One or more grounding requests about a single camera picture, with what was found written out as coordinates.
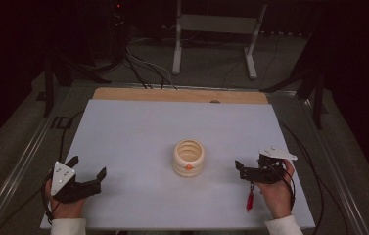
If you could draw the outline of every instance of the white cup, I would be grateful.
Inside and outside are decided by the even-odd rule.
[[[200,174],[205,162],[205,150],[194,139],[184,139],[175,145],[172,167],[181,177],[191,178]]]

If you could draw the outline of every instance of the wrist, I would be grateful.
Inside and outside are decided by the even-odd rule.
[[[61,218],[81,218],[81,213],[73,213],[73,212],[57,212],[53,213],[53,217],[55,219],[61,219]]]
[[[277,211],[272,213],[273,219],[284,218],[291,215],[290,211]]]

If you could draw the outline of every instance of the white sleeve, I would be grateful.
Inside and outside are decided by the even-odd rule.
[[[293,215],[265,221],[270,235],[302,235],[302,231]]]
[[[86,235],[86,219],[53,219],[50,235]]]

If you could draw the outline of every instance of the human hand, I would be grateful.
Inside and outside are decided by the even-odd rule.
[[[86,199],[81,199],[74,203],[63,204],[56,201],[52,194],[52,180],[46,182],[46,195],[50,201],[51,210],[54,218],[81,218],[83,205]]]
[[[291,176],[294,175],[294,167],[288,160],[283,160],[286,167],[284,179],[291,183]],[[270,213],[274,219],[283,218],[291,215],[291,191],[290,188],[280,180],[274,184],[256,183],[263,195],[264,202],[269,207]]]

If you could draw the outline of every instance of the white metal stand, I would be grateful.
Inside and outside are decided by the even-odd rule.
[[[181,30],[214,31],[251,34],[252,39],[248,47],[245,48],[246,63],[249,70],[249,78],[256,79],[257,73],[254,68],[252,52],[257,41],[261,23],[267,5],[262,5],[257,18],[234,18],[219,16],[201,16],[181,14],[181,0],[177,0],[177,28],[175,38],[174,61],[172,73],[180,74],[181,65]]]

